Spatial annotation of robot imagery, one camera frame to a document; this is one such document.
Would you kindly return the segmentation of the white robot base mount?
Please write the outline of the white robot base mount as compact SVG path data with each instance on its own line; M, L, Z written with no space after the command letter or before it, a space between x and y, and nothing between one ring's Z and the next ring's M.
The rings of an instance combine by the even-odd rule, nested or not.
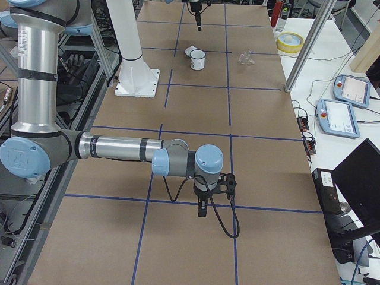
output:
M110 0L106 3L122 58L115 94L153 98L160 71L151 69L143 58L132 1Z

